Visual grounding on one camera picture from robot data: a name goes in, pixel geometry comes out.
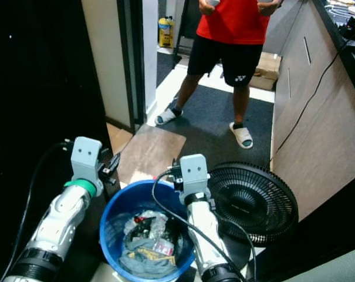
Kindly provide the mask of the blue grey garment yellow trim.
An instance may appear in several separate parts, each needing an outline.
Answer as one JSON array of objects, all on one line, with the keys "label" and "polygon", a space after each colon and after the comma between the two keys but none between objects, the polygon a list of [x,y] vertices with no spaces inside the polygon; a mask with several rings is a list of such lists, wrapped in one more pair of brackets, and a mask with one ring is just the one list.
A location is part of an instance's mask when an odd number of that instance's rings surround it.
[{"label": "blue grey garment yellow trim", "polygon": [[158,279],[177,270],[179,236],[153,239],[140,233],[129,233],[124,240],[124,252],[119,258],[121,266],[132,275]]}]

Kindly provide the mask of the black floor fan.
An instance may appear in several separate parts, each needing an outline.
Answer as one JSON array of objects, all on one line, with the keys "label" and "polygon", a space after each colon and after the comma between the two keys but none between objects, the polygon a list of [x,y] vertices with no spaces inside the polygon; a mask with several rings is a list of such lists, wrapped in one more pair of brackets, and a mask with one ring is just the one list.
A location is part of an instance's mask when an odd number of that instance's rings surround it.
[{"label": "black floor fan", "polygon": [[300,220],[295,194],[282,178],[247,162],[222,162],[209,173],[218,231],[256,247],[293,236]]}]

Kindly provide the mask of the yellow detergent bottle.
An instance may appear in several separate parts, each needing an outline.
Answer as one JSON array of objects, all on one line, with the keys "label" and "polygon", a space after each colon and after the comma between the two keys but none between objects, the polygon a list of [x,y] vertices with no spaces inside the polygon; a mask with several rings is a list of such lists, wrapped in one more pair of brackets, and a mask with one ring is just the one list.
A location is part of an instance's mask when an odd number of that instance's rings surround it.
[{"label": "yellow detergent bottle", "polygon": [[174,48],[174,17],[161,17],[158,21],[158,45],[161,48]]}]

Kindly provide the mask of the brown cardboard box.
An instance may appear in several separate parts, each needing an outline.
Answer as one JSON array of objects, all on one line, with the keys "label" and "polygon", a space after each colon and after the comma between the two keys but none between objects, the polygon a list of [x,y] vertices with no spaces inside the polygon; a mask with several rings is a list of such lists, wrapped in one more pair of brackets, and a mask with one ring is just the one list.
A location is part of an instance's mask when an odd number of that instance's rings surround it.
[{"label": "brown cardboard box", "polygon": [[282,56],[274,53],[261,53],[261,58],[249,85],[263,90],[274,90],[279,78]]}]

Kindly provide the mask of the blue plastic bucket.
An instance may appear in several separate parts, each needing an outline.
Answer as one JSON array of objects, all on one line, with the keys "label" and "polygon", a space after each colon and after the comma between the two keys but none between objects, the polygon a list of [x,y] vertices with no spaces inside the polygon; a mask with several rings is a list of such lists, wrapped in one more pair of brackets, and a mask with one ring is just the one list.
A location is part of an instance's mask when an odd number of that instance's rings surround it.
[{"label": "blue plastic bucket", "polygon": [[[132,275],[119,263],[124,252],[124,226],[135,214],[143,210],[155,210],[172,218],[180,232],[180,246],[177,250],[177,270],[165,277],[147,279]],[[175,282],[194,261],[194,243],[188,235],[188,227],[172,214],[187,218],[185,207],[174,186],[155,180],[134,182],[120,190],[107,202],[99,220],[99,243],[107,265],[129,282]]]}]

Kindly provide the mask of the brown printed doormat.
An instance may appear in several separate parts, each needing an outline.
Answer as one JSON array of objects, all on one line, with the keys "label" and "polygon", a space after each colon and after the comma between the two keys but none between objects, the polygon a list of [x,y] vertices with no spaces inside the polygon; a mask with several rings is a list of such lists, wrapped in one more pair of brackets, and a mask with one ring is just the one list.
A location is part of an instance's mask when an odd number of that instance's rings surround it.
[{"label": "brown printed doormat", "polygon": [[186,143],[186,137],[167,130],[144,125],[124,145],[118,167],[119,182],[132,172],[156,175],[171,166]]}]

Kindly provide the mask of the person in red shirt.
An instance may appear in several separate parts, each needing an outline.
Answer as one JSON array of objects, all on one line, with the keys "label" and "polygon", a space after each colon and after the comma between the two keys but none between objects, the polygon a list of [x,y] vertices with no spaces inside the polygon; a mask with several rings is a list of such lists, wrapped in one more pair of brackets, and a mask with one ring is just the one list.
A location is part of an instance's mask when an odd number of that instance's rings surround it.
[{"label": "person in red shirt", "polygon": [[244,125],[249,83],[259,64],[269,19],[284,0],[198,0],[201,19],[177,100],[155,119],[163,125],[182,115],[199,81],[222,62],[224,81],[233,89],[234,120],[230,123],[239,147],[254,145]]}]

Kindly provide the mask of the black framed frosted door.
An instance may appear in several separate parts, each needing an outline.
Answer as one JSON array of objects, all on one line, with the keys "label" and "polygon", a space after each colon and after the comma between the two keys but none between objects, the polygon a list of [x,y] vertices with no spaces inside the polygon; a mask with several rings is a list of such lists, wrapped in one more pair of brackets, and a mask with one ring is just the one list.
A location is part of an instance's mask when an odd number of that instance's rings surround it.
[{"label": "black framed frosted door", "polygon": [[155,126],[158,0],[81,0],[106,120]]}]

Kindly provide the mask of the tall black cabinet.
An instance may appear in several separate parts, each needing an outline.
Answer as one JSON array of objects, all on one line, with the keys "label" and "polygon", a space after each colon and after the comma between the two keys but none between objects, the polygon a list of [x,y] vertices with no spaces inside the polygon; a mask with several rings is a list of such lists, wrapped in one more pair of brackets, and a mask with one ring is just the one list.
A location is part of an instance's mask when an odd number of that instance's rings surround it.
[{"label": "tall black cabinet", "polygon": [[0,282],[72,179],[53,145],[107,139],[81,0],[0,0]]}]

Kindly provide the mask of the dark grey floor carpet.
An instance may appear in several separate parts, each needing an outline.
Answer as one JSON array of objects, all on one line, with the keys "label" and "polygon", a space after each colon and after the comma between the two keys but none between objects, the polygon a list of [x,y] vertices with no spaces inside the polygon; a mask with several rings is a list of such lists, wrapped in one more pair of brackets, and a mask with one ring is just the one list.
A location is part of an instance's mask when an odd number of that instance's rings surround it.
[{"label": "dark grey floor carpet", "polygon": [[273,103],[250,99],[244,125],[254,139],[250,149],[239,147],[230,123],[234,120],[233,94],[206,86],[198,86],[183,113],[162,129],[186,138],[181,156],[203,154],[212,169],[221,162],[247,162],[269,167]]}]

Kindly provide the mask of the wooden kitchen cabinet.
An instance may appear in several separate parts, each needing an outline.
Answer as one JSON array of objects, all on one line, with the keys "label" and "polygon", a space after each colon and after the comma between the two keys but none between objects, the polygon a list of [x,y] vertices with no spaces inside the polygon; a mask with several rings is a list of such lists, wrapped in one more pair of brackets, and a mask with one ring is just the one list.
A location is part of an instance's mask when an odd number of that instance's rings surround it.
[{"label": "wooden kitchen cabinet", "polygon": [[282,56],[271,165],[303,219],[355,178],[355,87],[316,0],[302,0]]}]

